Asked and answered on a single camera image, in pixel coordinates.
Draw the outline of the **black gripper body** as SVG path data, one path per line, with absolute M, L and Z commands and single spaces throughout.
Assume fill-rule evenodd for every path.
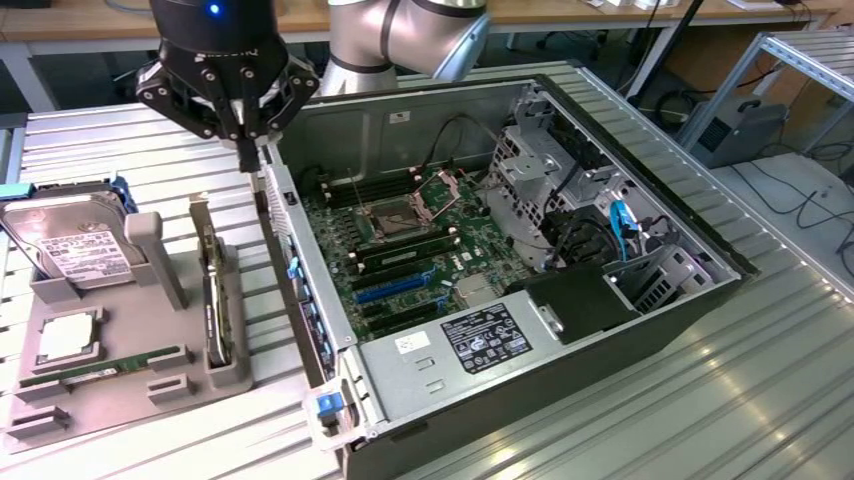
M 281 76 L 290 56 L 271 1 L 154 1 L 151 9 L 162 43 L 159 71 L 147 75 L 150 107 L 166 102 L 162 90 L 186 88 L 210 100 L 209 75 L 229 100 L 246 100 L 250 86 L 263 108 L 289 103 Z

